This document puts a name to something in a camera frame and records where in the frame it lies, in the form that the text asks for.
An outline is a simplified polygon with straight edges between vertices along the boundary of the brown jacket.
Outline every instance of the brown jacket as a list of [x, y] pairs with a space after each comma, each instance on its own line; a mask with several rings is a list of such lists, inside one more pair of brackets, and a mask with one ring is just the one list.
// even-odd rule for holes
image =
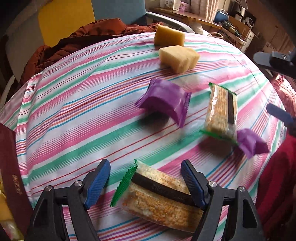
[[20, 84], [26, 83], [33, 75], [40, 73], [60, 59], [92, 44], [130, 34], [155, 32], [158, 23], [148, 26], [126, 25], [119, 18], [103, 19], [79, 28], [69, 37], [61, 39], [54, 47], [39, 47], [27, 62]]

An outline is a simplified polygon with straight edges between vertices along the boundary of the black label stripe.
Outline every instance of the black label stripe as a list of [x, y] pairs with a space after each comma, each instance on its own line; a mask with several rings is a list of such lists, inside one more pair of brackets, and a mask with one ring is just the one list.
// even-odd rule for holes
[[141, 174], [138, 174], [137, 172], [135, 172], [131, 181], [151, 192], [154, 192], [168, 199], [171, 199], [189, 206], [195, 206], [191, 195], [180, 192], [178, 190], [167, 187], [165, 185], [162, 185], [147, 177], [142, 176]]
[[228, 91], [228, 124], [234, 125], [233, 95]]

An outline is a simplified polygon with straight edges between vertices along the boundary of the blue gripper pad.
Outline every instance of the blue gripper pad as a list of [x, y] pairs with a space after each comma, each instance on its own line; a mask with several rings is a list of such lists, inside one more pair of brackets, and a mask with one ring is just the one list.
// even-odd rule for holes
[[275, 118], [278, 118], [280, 121], [284, 122], [285, 126], [294, 122], [293, 117], [288, 112], [284, 111], [283, 109], [277, 107], [274, 104], [269, 103], [266, 106], [266, 110], [267, 113], [273, 115]]
[[102, 167], [99, 170], [98, 174], [95, 176], [93, 182], [90, 184], [87, 189], [87, 195], [84, 202], [85, 208], [88, 210], [91, 206], [95, 205], [100, 197], [102, 189], [104, 188], [109, 176], [110, 176], [110, 162], [107, 159], [103, 159], [101, 162]]
[[189, 189], [189, 192], [192, 196], [194, 204], [200, 209], [205, 210], [207, 207], [207, 202], [205, 200], [204, 188], [202, 188], [201, 184], [198, 182], [190, 166], [186, 163], [186, 160], [182, 161], [181, 163], [181, 175], [187, 185], [187, 188]]

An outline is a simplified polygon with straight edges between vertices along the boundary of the gray armrest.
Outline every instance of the gray armrest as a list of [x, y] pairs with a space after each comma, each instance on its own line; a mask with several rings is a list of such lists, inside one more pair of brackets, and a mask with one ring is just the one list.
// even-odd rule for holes
[[160, 14], [157, 14], [157, 13], [153, 13], [153, 12], [146, 12], [146, 16], [149, 17], [149, 18], [152, 18], [154, 20], [157, 20], [157, 21], [161, 21], [161, 22], [164, 22], [164, 23], [167, 23], [183, 32], [186, 32], [186, 33], [195, 33], [192, 28], [190, 28], [188, 25], [184, 24], [184, 23], [181, 23], [177, 20], [174, 20], [172, 18], [169, 18], [169, 17], [166, 17], [166, 16], [162, 16]]

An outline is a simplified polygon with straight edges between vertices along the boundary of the pale yellow sponge block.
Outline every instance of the pale yellow sponge block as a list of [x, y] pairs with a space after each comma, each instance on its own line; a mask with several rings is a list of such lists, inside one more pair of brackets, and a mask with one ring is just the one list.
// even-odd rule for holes
[[176, 74], [193, 69], [199, 58], [194, 49], [185, 48], [179, 45], [159, 49], [161, 63], [170, 66]]
[[154, 36], [154, 44], [162, 47], [180, 45], [184, 46], [185, 33], [179, 30], [158, 25]]

